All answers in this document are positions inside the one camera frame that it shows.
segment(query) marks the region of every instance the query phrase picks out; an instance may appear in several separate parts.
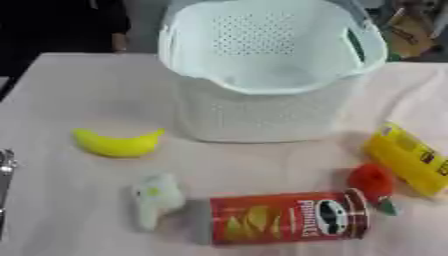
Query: can lid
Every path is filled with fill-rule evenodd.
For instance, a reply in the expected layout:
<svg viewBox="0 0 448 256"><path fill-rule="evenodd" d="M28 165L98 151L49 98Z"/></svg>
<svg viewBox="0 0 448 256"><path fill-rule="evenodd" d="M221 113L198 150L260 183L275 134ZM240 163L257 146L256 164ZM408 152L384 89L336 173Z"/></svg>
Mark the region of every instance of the can lid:
<svg viewBox="0 0 448 256"><path fill-rule="evenodd" d="M362 238L365 232L370 228L370 211L367 204L367 199L364 197L364 194L357 188L350 188L346 191L346 194L348 196L355 196L358 201L361 203L361 208L363 210L364 216L365 216L365 224L366 224L366 230L362 232L361 234L358 234L359 238Z"/></svg>

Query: can label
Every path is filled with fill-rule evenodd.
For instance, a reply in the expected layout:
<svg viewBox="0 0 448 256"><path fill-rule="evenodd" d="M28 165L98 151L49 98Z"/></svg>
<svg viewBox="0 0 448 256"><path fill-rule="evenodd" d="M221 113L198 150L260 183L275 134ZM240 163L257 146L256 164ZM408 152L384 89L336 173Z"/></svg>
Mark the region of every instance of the can label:
<svg viewBox="0 0 448 256"><path fill-rule="evenodd" d="M362 238L368 229L359 191L213 198L214 244Z"/></svg>

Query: white plush toy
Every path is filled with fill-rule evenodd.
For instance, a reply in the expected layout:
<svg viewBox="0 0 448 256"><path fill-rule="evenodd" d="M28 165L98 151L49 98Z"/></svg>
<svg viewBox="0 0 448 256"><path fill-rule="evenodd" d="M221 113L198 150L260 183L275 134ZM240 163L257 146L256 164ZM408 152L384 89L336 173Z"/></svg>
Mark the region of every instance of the white plush toy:
<svg viewBox="0 0 448 256"><path fill-rule="evenodd" d="M182 208L186 201L172 174L147 177L132 190L138 221L145 230L154 230L160 216Z"/></svg>

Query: basket handle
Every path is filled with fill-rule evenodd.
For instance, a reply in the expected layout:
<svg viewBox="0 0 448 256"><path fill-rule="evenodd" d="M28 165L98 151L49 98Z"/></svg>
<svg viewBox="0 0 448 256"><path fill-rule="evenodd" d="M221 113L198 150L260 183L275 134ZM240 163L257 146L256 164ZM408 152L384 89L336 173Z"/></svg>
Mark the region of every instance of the basket handle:
<svg viewBox="0 0 448 256"><path fill-rule="evenodd" d="M358 63L358 68L348 75L364 74L385 63L388 54L386 42L371 20L365 20L362 27L348 28L345 39L354 61Z"/></svg>

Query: metal clamp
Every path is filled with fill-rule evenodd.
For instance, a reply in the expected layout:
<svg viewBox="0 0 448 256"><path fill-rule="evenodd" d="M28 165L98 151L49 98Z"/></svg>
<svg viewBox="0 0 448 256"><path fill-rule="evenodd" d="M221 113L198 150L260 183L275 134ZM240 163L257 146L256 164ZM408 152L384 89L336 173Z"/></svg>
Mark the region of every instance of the metal clamp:
<svg viewBox="0 0 448 256"><path fill-rule="evenodd" d="M10 149L0 150L0 241L6 218L6 198L16 168L17 161L14 158L14 152Z"/></svg>

